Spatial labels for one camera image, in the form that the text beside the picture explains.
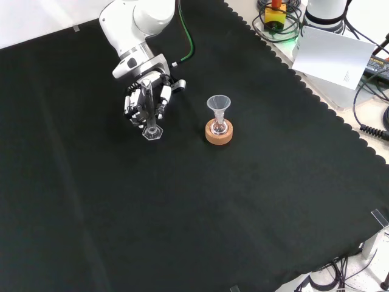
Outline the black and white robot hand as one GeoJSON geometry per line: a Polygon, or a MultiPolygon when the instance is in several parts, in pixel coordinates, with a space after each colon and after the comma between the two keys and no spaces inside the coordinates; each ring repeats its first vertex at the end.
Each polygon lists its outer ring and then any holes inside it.
{"type": "Polygon", "coordinates": [[[154,115],[159,120],[163,118],[165,108],[170,101],[174,83],[170,75],[151,71],[127,87],[123,115],[139,128],[146,126],[146,120],[151,115],[151,110],[146,108],[148,98],[145,90],[142,89],[144,85],[150,85],[152,91],[156,88],[156,92],[160,93],[154,106],[154,115]]]}

